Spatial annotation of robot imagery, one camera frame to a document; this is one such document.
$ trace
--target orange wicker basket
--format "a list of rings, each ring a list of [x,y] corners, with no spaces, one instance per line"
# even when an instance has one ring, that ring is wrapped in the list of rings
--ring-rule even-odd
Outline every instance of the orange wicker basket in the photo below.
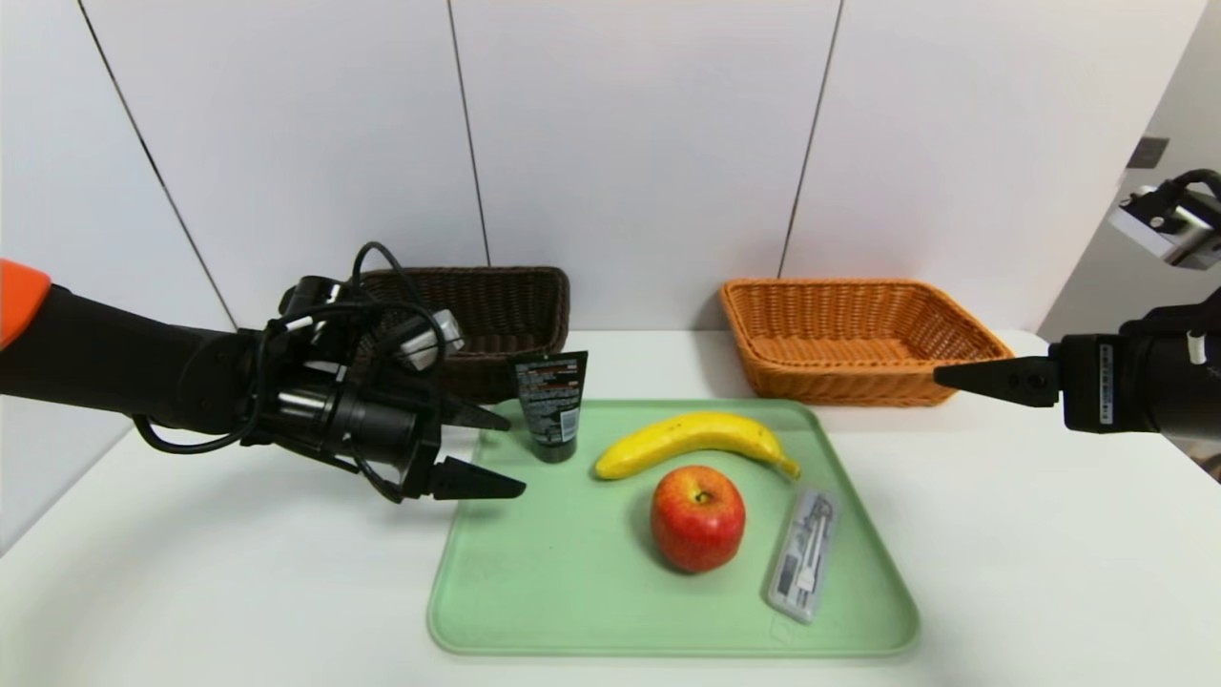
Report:
[[[900,278],[741,278],[720,288],[759,397],[828,406],[935,406],[933,369],[1013,355],[949,295]]]

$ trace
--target orange robot part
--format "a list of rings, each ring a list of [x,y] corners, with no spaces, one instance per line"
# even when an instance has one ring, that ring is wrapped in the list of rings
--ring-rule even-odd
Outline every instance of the orange robot part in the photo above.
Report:
[[[0,350],[26,331],[50,289],[51,277],[0,257]]]

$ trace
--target white wall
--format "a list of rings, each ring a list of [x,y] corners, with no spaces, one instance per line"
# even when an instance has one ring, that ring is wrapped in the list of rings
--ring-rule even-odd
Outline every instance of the white wall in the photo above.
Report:
[[[446,0],[84,6],[238,323],[369,239],[487,264]]]
[[[1129,170],[1118,200],[1140,185],[1197,168],[1221,170],[1221,0],[1211,0],[1149,122],[1170,146],[1154,170]],[[1221,287],[1221,267],[1172,267],[1105,222],[1098,226],[1039,334],[1116,331],[1158,305],[1198,303]]]
[[[1033,329],[1201,5],[849,0],[784,276],[923,278]]]
[[[1033,328],[1203,2],[846,0],[784,273],[915,276]],[[579,327],[717,325],[722,279],[779,271],[838,10],[85,6],[242,323],[382,238],[414,264],[559,264]]]
[[[575,328],[720,328],[775,276],[839,0],[455,0],[493,264]]]
[[[230,328],[71,0],[5,0],[4,255],[73,292]],[[112,414],[4,399],[0,550],[126,433]]]

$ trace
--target wicker basket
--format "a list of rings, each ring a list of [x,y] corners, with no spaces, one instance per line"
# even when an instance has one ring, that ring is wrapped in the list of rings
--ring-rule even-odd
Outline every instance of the wicker basket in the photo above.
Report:
[[[568,337],[568,275],[558,267],[408,267],[432,309],[449,308],[465,348],[446,359],[438,381],[446,392],[476,404],[516,397],[508,360],[557,354]],[[407,299],[391,270],[365,272],[364,288],[377,298]],[[387,315],[383,328],[397,315]]]
[[[832,406],[935,406],[943,365],[1012,358],[941,290],[880,278],[744,278],[722,304],[759,397]]]

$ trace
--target banana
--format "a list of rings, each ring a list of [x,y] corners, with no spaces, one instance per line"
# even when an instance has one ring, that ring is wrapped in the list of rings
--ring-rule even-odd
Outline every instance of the banana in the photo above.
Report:
[[[801,466],[784,455],[780,441],[767,427],[733,414],[700,412],[675,416],[615,442],[593,472],[602,480],[623,480],[691,451],[730,451],[772,464],[789,477]]]

